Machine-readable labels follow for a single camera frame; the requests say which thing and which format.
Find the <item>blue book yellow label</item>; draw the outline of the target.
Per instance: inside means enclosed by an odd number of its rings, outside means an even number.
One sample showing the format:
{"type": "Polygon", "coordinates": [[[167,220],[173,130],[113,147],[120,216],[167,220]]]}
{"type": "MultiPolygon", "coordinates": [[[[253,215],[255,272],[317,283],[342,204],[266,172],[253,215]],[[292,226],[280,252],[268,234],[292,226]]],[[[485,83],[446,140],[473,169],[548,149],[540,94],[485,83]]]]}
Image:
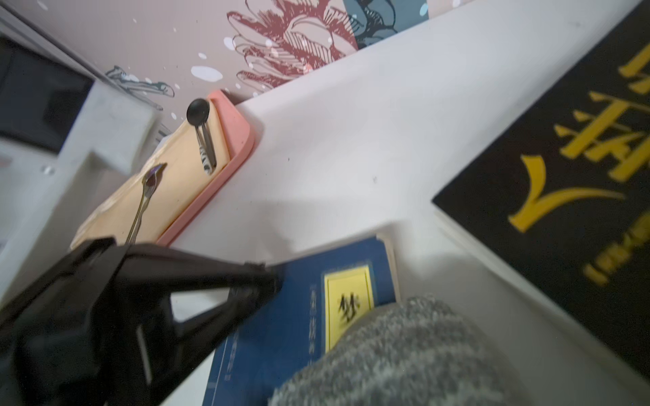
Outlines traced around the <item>blue book yellow label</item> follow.
{"type": "Polygon", "coordinates": [[[272,267],[282,289],[214,352],[205,405],[265,405],[367,313],[399,300],[394,250],[376,234],[272,267]]]}

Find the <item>grey striped cloth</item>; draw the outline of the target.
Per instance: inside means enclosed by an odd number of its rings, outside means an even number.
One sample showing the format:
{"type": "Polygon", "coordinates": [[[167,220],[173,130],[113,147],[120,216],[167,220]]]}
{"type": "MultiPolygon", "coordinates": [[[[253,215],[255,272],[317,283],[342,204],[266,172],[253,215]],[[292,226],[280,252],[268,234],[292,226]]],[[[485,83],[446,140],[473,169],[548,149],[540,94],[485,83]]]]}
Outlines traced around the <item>grey striped cloth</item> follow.
{"type": "Polygon", "coordinates": [[[371,311],[272,405],[531,405],[498,346],[432,296],[371,311]]]}

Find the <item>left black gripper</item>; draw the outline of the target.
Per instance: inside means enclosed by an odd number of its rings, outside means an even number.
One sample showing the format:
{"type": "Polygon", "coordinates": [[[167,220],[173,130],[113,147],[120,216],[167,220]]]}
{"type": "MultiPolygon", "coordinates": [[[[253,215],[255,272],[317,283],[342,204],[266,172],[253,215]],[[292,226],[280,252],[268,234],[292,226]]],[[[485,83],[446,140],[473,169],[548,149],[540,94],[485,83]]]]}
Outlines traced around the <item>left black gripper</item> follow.
{"type": "Polygon", "coordinates": [[[73,250],[1,311],[3,405],[159,405],[280,291],[283,274],[158,245],[73,250]],[[172,294],[230,289],[177,321],[172,294]]]}

